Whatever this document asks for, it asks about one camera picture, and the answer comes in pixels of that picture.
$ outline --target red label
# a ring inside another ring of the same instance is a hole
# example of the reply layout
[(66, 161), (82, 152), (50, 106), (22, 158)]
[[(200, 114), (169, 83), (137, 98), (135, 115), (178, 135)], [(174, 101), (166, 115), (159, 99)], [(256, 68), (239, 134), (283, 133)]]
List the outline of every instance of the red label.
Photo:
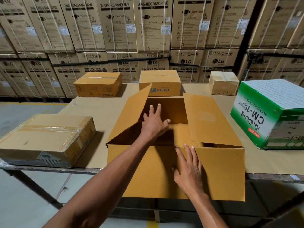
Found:
[(248, 131), (249, 131), (250, 133), (252, 133), (254, 136), (256, 136), (256, 137), (260, 138), (260, 134), (259, 134), (259, 133), (257, 133), (256, 131), (254, 131), (254, 130), (250, 129), (249, 127), (248, 127)]

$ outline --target wall of boxes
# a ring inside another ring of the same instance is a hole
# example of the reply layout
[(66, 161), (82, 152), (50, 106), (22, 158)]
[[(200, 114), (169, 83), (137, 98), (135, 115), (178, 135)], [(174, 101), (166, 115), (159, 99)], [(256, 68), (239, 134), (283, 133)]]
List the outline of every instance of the wall of boxes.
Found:
[[(248, 49), (304, 54), (304, 0), (263, 1)], [(182, 83), (208, 83), (211, 71), (231, 71), (256, 2), (0, 0), (0, 96), (74, 98), (86, 72), (138, 83), (142, 70), (170, 69)], [(245, 55), (239, 78), (246, 64)], [(303, 69), (300, 59), (273, 57), (246, 79), (300, 84)]]

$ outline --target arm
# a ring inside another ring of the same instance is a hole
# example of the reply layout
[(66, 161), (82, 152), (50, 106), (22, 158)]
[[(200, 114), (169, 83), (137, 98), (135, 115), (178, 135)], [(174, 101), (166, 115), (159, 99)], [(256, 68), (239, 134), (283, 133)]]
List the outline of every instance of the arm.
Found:
[(93, 176), (43, 228), (100, 227), (125, 192), (150, 144), (168, 129), (170, 120), (161, 121), (161, 105), (156, 113), (150, 106), (143, 115), (136, 141), (103, 170)]
[(186, 150), (187, 161), (180, 149), (178, 147), (176, 148), (178, 160), (181, 165), (181, 172), (179, 174), (177, 169), (173, 169), (175, 182), (191, 200), (201, 219), (203, 227), (228, 228), (212, 206), (208, 195), (203, 191), (202, 163), (197, 158), (194, 147), (192, 146), (190, 150), (185, 144), (184, 148)]

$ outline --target table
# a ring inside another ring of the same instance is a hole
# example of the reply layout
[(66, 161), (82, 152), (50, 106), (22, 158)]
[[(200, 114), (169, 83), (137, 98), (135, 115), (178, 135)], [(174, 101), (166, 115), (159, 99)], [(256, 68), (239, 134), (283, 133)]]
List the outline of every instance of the table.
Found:
[[(56, 208), (61, 208), (62, 205), (56, 199), (50, 196), (40, 186), (26, 176), (22, 170), (70, 174), (98, 173), (107, 165), (108, 150), (105, 145), (106, 140), (116, 123), (127, 98), (138, 91), (138, 84), (123, 84), (116, 98), (77, 97), (58, 113), (62, 115), (93, 116), (97, 132), (85, 152), (76, 163), (75, 168), (16, 166), (6, 165), (5, 163), (0, 163), (0, 168), (16, 177)], [(207, 84), (183, 84), (182, 92), (210, 96)], [(304, 165), (302, 164), (304, 160), (304, 150), (265, 151), (257, 149), (229, 115), (235, 97), (218, 95), (212, 95), (212, 97), (245, 147), (246, 180), (304, 183)], [(303, 201), (304, 193), (301, 193), (291, 201), (283, 204), (282, 207), (278, 208), (276, 211), (269, 214), (267, 218), (263, 218), (253, 227), (264, 226), (273, 219), (281, 217)]]

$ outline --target finger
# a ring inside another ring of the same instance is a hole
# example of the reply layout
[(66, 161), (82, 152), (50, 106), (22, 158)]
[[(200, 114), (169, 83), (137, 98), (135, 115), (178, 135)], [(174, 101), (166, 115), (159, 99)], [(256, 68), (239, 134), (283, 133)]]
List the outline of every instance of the finger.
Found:
[(161, 110), (162, 110), (161, 107), (162, 107), (161, 104), (158, 103), (155, 114), (157, 114), (159, 116), (161, 115)]
[(169, 127), (170, 122), (171, 122), (170, 119), (164, 120), (164, 126)]
[(174, 175), (174, 181), (177, 183), (178, 182), (178, 178), (180, 176), (179, 171), (176, 168), (174, 168), (174, 167), (172, 167), (172, 170), (173, 170), (173, 175)]
[(184, 144), (184, 148), (186, 150), (187, 162), (193, 164), (192, 153), (188, 145)]
[(150, 111), (149, 111), (149, 116), (154, 114), (154, 107), (150, 105)]
[(181, 152), (181, 150), (179, 149), (179, 147), (175, 148), (177, 156), (178, 156), (178, 160), (180, 162), (181, 165), (184, 165), (186, 163), (185, 157), (183, 155), (183, 153)]
[(202, 162), (199, 160), (199, 164), (198, 164), (198, 168), (199, 168), (199, 173), (201, 174), (202, 173), (202, 168), (203, 168), (203, 164)]
[(146, 121), (148, 119), (148, 115), (146, 113), (143, 114), (143, 119)]
[(196, 154), (196, 151), (194, 149), (194, 146), (191, 146), (191, 154), (192, 154), (193, 165), (195, 167), (198, 167), (199, 159), (197, 158), (197, 154)]

